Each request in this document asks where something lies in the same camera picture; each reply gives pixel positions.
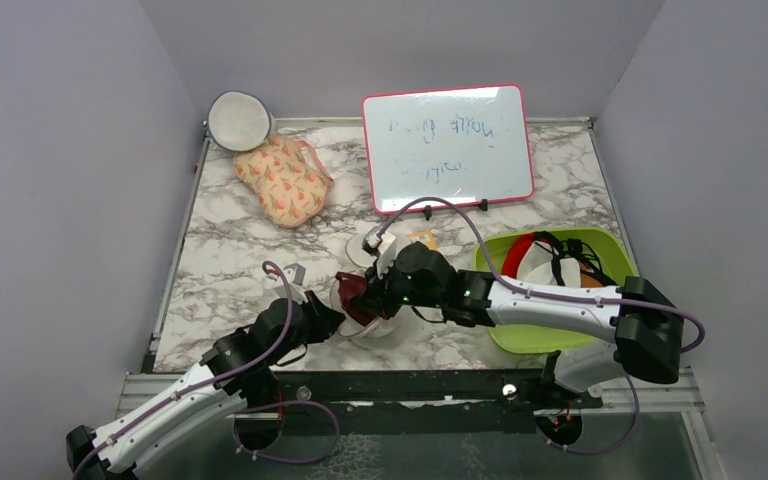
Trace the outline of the dark bra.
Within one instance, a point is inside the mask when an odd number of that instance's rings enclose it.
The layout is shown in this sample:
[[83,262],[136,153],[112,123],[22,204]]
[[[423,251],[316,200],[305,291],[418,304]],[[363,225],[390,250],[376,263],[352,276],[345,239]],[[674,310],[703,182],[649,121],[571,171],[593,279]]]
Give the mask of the dark bra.
[[335,279],[340,306],[349,318],[358,325],[367,327],[376,319],[376,315],[353,305],[353,301],[358,300],[367,290],[365,277],[353,273],[337,272]]

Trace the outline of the white bra with black straps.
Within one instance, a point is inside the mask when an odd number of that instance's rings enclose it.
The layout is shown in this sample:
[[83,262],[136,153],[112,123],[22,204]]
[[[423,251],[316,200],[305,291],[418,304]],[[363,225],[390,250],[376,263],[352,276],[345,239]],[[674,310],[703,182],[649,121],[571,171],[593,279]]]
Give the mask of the white bra with black straps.
[[546,242],[534,241],[516,267],[517,280],[538,284],[582,288],[580,272],[594,272],[584,263],[572,257],[563,257]]

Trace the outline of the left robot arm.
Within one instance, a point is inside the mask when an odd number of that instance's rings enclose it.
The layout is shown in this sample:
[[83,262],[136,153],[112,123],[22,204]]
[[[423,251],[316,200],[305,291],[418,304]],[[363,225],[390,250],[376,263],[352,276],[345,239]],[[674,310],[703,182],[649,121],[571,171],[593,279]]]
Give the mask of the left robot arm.
[[133,479],[199,427],[246,410],[279,412],[283,397],[273,367],[291,351],[329,339],[345,319],[311,291],[302,302],[273,301],[140,407],[105,426],[73,429],[67,436],[73,478]]

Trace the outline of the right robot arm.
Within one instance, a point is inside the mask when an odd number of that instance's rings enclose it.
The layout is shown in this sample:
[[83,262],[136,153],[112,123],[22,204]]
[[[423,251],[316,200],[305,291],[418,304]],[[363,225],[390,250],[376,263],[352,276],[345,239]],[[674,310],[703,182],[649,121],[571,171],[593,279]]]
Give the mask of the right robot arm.
[[361,291],[345,299],[351,314],[390,319],[404,307],[434,308],[463,327],[530,325],[591,337],[558,353],[537,380],[539,398],[560,407],[576,393],[629,376],[670,385],[679,377],[684,321],[647,280],[574,289],[534,285],[492,272],[458,270],[437,251],[413,243],[378,254]]

